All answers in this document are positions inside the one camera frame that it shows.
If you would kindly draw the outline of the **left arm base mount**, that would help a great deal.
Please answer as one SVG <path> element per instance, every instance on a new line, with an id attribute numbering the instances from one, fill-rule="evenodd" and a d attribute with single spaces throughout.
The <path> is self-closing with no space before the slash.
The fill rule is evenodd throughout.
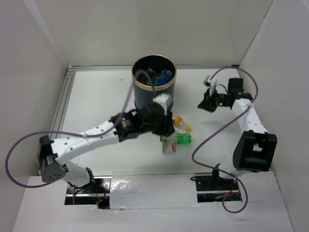
<path id="1" fill-rule="evenodd" d="M 64 205 L 94 205 L 98 209 L 110 209 L 112 176 L 95 176 L 94 179 L 96 185 L 86 193 L 68 184 Z"/>

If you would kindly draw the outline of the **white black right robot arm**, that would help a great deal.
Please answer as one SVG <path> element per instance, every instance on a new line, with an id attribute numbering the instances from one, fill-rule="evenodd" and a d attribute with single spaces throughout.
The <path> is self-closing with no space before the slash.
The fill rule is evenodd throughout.
<path id="1" fill-rule="evenodd" d="M 207 77 L 203 84 L 207 87 L 199 109 L 213 113 L 217 107 L 229 107 L 238 119 L 241 137 L 233 152 L 232 161 L 216 165 L 211 175 L 211 185 L 222 189 L 227 181 L 247 173 L 269 171 L 277 145 L 277 136 L 268 133 L 262 125 L 254 104 L 253 97 L 243 89 L 243 79 L 228 79 L 226 93 L 218 93 L 217 82 Z"/>

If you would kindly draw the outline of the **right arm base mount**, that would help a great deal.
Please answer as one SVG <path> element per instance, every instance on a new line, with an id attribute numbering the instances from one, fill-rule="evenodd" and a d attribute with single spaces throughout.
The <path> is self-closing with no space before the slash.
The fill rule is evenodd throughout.
<path id="1" fill-rule="evenodd" d="M 232 195 L 226 201 L 241 201 L 242 197 L 236 180 L 214 179 L 211 174 L 195 175 L 190 178 L 196 185 L 197 202 L 221 202 L 225 196 Z"/>

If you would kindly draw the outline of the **small red cap bottle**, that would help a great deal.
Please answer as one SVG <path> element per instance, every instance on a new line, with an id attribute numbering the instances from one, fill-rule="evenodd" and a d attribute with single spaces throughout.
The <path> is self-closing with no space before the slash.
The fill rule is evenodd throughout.
<path id="1" fill-rule="evenodd" d="M 178 139 L 176 134 L 170 136 L 162 136 L 162 153 L 163 154 L 174 154 L 177 151 Z"/>

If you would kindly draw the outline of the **blue label clear bottle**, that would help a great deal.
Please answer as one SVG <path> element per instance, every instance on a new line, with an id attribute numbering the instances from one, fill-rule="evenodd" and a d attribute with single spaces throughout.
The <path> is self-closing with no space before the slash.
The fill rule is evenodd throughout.
<path id="1" fill-rule="evenodd" d="M 173 79 L 173 74 L 170 70 L 163 70 L 156 78 L 156 85 L 163 86 Z"/>

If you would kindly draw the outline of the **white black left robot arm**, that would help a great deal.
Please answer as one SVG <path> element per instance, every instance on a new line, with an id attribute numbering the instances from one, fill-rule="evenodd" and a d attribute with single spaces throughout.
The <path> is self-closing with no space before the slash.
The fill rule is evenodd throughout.
<path id="1" fill-rule="evenodd" d="M 164 108 L 153 102 L 124 113 L 118 124 L 117 116 L 113 116 L 81 137 L 51 140 L 47 135 L 42 136 L 38 154 L 42 181 L 51 184 L 62 179 L 83 193 L 93 191 L 96 182 L 91 169 L 80 167 L 71 160 L 91 150 L 136 139 L 148 132 L 159 136 L 172 135 L 175 129 L 171 108 L 171 105 Z"/>

